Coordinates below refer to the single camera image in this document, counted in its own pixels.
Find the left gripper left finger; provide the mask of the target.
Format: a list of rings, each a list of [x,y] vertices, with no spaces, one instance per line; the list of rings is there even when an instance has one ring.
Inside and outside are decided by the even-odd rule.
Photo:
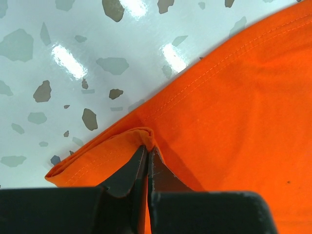
[[[140,146],[95,187],[3,189],[3,234],[142,234],[148,157]]]

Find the orange t shirt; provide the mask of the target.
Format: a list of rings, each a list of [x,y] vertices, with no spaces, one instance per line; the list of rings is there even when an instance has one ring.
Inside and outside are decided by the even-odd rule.
[[[192,189],[256,192],[279,233],[311,233],[311,1],[233,36],[45,179],[95,186],[140,145]]]

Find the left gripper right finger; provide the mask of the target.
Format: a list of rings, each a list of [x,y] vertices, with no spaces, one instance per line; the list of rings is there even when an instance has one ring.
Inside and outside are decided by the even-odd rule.
[[[148,208],[154,234],[275,234],[267,203],[252,192],[196,192],[149,153]]]

